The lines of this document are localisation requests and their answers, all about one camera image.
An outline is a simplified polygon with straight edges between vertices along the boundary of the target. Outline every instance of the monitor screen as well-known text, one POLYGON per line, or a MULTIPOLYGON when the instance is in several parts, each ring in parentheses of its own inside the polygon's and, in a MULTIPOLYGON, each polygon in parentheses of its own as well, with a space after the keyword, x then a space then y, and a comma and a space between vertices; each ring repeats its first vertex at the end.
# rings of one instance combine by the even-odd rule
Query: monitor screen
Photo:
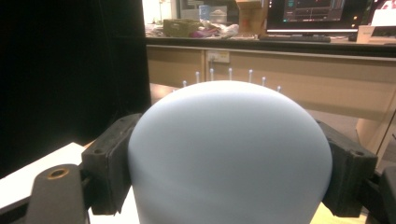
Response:
POLYGON ((353 34, 366 5, 361 0, 269 0, 267 33, 353 34))

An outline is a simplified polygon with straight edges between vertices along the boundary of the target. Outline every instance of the wall outlet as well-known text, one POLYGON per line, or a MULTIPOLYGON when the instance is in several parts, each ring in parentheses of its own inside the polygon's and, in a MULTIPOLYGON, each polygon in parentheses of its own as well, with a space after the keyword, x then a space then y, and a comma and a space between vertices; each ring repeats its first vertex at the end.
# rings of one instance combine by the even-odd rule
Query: wall outlet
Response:
POLYGON ((206 58, 209 62, 213 63, 229 63, 230 51, 227 50, 208 50, 206 58))

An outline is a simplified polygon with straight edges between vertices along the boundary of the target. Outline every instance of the dark background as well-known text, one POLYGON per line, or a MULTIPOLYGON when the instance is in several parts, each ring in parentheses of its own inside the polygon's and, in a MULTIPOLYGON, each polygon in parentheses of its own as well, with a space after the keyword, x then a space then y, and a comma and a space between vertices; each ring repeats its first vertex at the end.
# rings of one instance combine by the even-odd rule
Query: dark background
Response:
POLYGON ((0 2, 0 177, 150 106, 141 1, 0 2))

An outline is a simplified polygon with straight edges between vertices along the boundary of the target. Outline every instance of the yellow surface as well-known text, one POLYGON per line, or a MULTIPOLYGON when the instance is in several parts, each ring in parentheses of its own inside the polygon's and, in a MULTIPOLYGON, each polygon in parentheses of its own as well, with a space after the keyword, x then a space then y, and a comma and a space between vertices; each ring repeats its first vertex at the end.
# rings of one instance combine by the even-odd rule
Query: yellow surface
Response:
POLYGON ((321 203, 317 212, 312 218, 311 224, 364 224, 366 216, 361 215, 360 217, 335 217, 332 212, 321 203))

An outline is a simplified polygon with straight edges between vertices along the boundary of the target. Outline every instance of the computer monitor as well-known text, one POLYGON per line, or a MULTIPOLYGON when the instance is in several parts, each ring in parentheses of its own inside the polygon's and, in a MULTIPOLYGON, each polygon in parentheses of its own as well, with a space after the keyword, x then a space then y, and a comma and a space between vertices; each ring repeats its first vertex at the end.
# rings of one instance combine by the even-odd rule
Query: computer monitor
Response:
POLYGON ((369 22, 373 35, 396 35, 396 0, 373 0, 369 22))
POLYGON ((269 0, 266 29, 269 35, 351 35, 366 7, 362 0, 269 0))

